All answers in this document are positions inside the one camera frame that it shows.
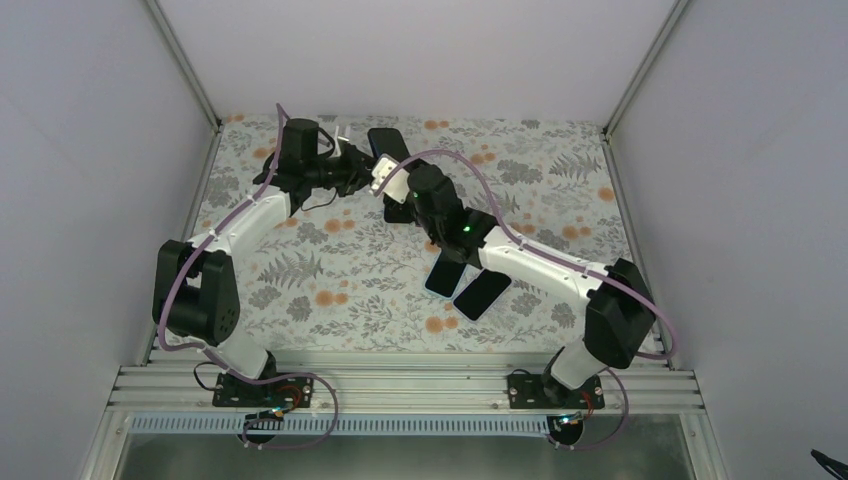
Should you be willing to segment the smartphone in clear case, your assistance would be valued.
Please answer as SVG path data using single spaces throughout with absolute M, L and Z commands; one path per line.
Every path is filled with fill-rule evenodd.
M 453 300 L 453 306 L 469 321 L 476 322 L 511 284 L 512 279 L 506 274 L 482 270 Z

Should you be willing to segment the right aluminium frame post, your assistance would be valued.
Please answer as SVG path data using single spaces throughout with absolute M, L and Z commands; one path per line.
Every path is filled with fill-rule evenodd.
M 671 9 L 657 30 L 648 50 L 639 62 L 634 74 L 628 81 L 622 96 L 605 124 L 603 129 L 605 136 L 612 136 L 618 128 L 655 62 L 663 52 L 672 33 L 675 31 L 682 17 L 688 10 L 690 3 L 690 0 L 675 0 L 673 2 Z

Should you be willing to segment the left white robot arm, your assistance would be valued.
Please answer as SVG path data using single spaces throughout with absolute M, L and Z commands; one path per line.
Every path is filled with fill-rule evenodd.
M 235 266 L 314 190 L 351 195 L 371 183 L 375 164 L 347 138 L 313 120 L 281 121 L 276 147 L 253 180 L 255 190 L 216 226 L 160 247 L 152 305 L 160 348 L 197 349 L 239 379 L 238 390 L 249 402 L 270 402 L 279 380 L 269 371 L 270 352 L 239 324 Z

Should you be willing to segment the floral patterned table mat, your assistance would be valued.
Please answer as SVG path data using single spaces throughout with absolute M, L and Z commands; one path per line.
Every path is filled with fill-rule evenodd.
M 324 115 L 320 125 L 399 130 L 412 152 L 455 151 L 437 165 L 467 206 L 492 192 L 517 232 L 611 264 L 630 256 L 596 125 L 588 122 Z M 390 224 L 368 191 L 337 199 L 319 189 L 306 210 L 276 221 L 236 262 L 240 322 L 269 350 L 542 352 L 579 337 L 583 311 L 514 281 L 478 320 L 428 292 L 439 250 L 424 231 Z

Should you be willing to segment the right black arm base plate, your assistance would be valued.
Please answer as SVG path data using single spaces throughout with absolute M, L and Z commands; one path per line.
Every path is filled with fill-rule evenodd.
M 511 409 L 603 409 L 604 390 L 598 375 L 590 377 L 581 387 L 568 390 L 546 383 L 542 374 L 524 369 L 513 370 L 506 376 L 506 394 Z

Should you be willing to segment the black smartphone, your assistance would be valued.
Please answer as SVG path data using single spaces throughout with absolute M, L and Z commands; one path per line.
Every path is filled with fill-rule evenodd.
M 398 129 L 371 128 L 367 132 L 367 139 L 376 160 L 388 156 L 400 162 L 410 157 L 410 151 Z

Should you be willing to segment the left aluminium frame post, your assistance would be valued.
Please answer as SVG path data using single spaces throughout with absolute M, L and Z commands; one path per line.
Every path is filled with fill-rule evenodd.
M 213 107 L 212 102 L 196 73 L 196 70 L 191 64 L 191 61 L 168 18 L 168 15 L 161 5 L 161 2 L 157 0 L 143 0 L 142 3 L 147 8 L 154 24 L 165 42 L 166 49 L 176 62 L 182 78 L 191 90 L 192 95 L 203 112 L 204 117 L 210 127 L 215 132 L 218 132 L 221 128 L 222 120 L 216 113 L 215 108 Z

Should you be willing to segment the black phone case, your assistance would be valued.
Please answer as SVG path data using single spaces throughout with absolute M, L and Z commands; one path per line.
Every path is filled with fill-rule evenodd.
M 414 210 L 410 204 L 399 203 L 390 197 L 383 198 L 383 218 L 389 224 L 415 224 Z

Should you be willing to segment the aluminium frame post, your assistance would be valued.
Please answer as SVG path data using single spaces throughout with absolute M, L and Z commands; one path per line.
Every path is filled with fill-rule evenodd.
M 191 90 L 192 95 L 203 112 L 204 117 L 210 127 L 215 132 L 218 132 L 221 128 L 222 120 L 216 113 L 215 108 L 213 107 L 212 102 L 196 73 L 196 70 L 191 64 L 191 61 L 168 18 L 168 15 L 161 5 L 161 2 L 157 0 L 143 0 L 142 3 L 147 8 L 154 24 L 165 42 L 166 49 L 176 62 L 182 78 Z
M 603 129 L 605 136 L 612 136 L 618 128 L 655 62 L 663 52 L 672 33 L 675 31 L 682 17 L 688 10 L 690 3 L 690 0 L 675 0 L 673 2 L 671 9 L 657 30 L 648 50 L 639 62 L 634 74 L 628 81 L 622 96 L 605 124 Z

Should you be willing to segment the aluminium mounting rail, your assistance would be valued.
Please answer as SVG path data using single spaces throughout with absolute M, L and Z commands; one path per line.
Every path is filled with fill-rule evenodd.
M 508 408 L 506 376 L 516 368 L 539 371 L 547 353 L 277 353 L 283 372 L 312 372 L 336 391 L 349 414 L 502 413 Z M 144 366 L 119 370 L 107 401 L 112 411 L 209 411 L 212 395 L 192 374 L 210 382 L 214 366 L 196 353 L 154 351 Z M 615 376 L 604 374 L 603 413 L 625 403 L 635 414 L 701 414 L 705 410 L 693 372 L 636 360 Z

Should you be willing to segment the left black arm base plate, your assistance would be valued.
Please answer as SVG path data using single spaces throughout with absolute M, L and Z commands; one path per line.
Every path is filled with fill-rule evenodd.
M 219 374 L 212 405 L 219 408 L 309 408 L 314 380 L 305 377 L 253 385 L 229 374 Z

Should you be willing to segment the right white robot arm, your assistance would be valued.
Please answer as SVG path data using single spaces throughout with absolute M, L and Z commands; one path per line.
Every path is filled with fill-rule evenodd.
M 567 406 L 605 368 L 630 367 L 656 320 L 646 305 L 652 295 L 634 263 L 584 261 L 526 240 L 493 215 L 464 206 L 453 182 L 423 161 L 401 170 L 385 192 L 406 205 L 440 250 L 426 288 L 452 297 L 468 319 L 480 319 L 515 280 L 583 307 L 582 336 L 544 370 L 541 391 L 549 404 Z

